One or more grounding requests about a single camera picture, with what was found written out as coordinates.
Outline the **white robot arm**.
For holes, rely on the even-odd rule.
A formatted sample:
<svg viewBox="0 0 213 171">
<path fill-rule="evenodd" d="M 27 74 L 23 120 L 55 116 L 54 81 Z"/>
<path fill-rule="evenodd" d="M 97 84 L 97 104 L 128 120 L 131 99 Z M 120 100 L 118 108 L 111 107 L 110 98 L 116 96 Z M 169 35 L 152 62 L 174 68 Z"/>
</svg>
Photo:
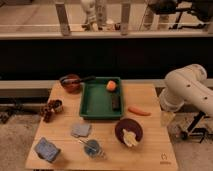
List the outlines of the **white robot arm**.
<svg viewBox="0 0 213 171">
<path fill-rule="evenodd" d="M 185 102 L 189 102 L 213 117 L 213 90 L 203 84 L 206 79 L 207 71 L 199 64 L 170 71 L 164 79 L 165 88 L 159 95 L 160 106 L 164 111 L 177 112 Z"/>
</svg>

